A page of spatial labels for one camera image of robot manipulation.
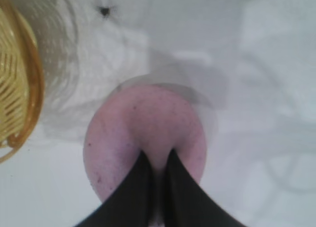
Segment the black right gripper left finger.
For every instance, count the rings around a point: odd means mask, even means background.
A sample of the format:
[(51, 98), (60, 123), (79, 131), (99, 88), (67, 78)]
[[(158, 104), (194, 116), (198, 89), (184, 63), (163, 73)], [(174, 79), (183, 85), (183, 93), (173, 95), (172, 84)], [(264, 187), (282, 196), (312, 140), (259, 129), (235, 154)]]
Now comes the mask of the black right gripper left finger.
[(111, 196), (78, 227), (147, 227), (153, 213), (153, 171), (144, 152)]

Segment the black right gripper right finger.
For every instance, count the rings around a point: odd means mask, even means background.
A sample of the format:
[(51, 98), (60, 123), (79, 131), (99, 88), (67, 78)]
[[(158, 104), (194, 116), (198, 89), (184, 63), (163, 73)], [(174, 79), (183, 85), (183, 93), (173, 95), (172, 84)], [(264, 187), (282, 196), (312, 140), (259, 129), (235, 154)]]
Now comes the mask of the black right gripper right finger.
[(194, 181), (175, 150), (164, 176), (166, 227), (236, 227), (237, 220), (216, 204)]

